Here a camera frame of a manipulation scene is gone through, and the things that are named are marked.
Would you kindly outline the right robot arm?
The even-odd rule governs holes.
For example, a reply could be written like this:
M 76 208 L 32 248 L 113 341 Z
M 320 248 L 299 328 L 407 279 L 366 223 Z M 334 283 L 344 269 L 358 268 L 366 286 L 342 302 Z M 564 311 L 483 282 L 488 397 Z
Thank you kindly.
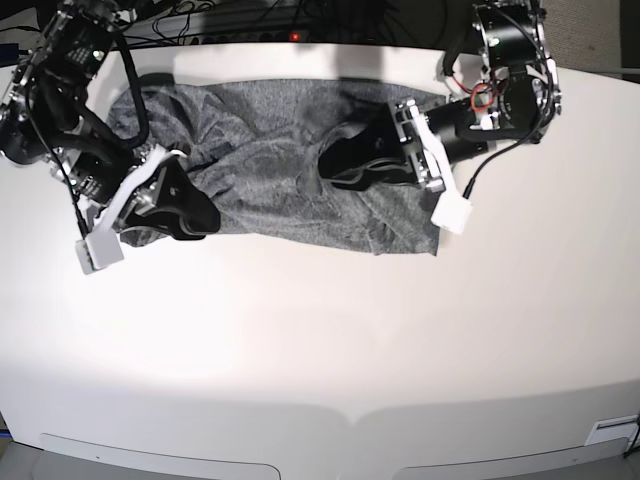
M 153 166 L 150 121 L 124 37 L 141 1 L 62 1 L 36 47 L 19 61 L 1 103 L 1 153 L 27 166 L 50 164 L 69 191 L 84 240 L 146 230 L 202 240 L 221 214 L 182 168 L 180 150 L 159 151 Z M 135 130 L 119 136 L 90 107 L 88 86 L 118 50 L 133 101 Z

